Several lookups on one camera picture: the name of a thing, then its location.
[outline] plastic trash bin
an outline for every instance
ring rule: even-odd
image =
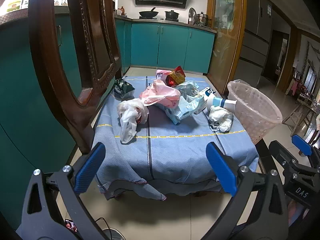
[[[242,80],[228,83],[230,100],[237,100],[235,116],[256,144],[282,122],[279,108],[256,88]]]

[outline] green snack bag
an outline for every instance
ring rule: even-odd
[[[120,95],[121,99],[132,99],[135,88],[122,78],[115,82],[115,94]]]

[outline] refrigerator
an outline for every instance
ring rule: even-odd
[[[272,3],[269,0],[247,0],[244,38],[234,79],[257,87],[266,63],[271,36]]]

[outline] pot lid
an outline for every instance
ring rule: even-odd
[[[209,18],[207,14],[204,14],[203,12],[197,14],[198,17],[204,17],[204,18]]]
[[[174,10],[171,10],[169,13],[176,13],[176,14],[178,14],[178,13],[175,12]]]

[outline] bottle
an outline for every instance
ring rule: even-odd
[[[118,9],[122,11],[121,15],[124,15],[124,8],[123,8],[123,6],[121,6],[121,8],[118,8]]]

